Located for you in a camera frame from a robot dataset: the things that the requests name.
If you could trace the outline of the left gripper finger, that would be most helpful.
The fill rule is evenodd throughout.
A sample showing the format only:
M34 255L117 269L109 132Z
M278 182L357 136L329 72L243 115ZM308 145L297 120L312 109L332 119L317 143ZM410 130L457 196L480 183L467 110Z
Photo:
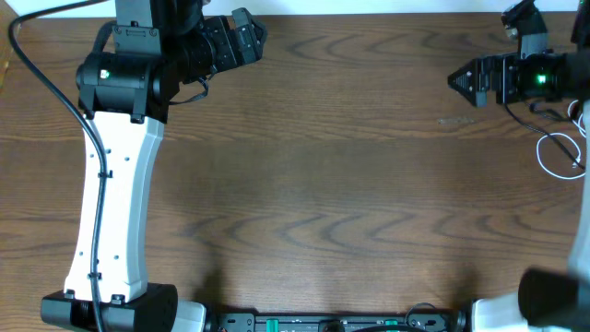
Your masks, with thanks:
M259 21L254 19L252 14L245 7L234 9L231 12L231 15L237 29L261 29L263 27L263 25Z
M256 57L262 58L264 52L264 46L268 36L266 25L261 21L254 20L252 23L255 40L256 40Z

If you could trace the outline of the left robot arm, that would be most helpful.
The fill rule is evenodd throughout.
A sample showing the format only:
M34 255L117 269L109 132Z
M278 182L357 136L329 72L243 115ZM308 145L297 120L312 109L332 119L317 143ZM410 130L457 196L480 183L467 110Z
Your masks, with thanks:
M86 175L76 253L41 319L75 331L213 331L206 307L148 279L151 175L181 85L258 61L267 31L245 8L205 18L199 1L119 1L77 70Z

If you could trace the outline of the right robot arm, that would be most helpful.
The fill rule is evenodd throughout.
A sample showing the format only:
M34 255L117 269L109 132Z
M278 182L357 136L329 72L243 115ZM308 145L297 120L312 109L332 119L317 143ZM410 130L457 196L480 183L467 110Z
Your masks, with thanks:
M447 78L448 86L472 106L486 106L489 93L505 111L525 104L532 114L574 125L589 138L589 4L581 1L572 29L575 49L549 48L549 31L534 0L519 1L501 14L512 53L477 57ZM530 267L516 291L474 300L457 313L452 331L586 331L589 328L589 147L564 133L518 118L517 123L553 142L577 168L555 179L580 184L581 212L567 266L562 271Z

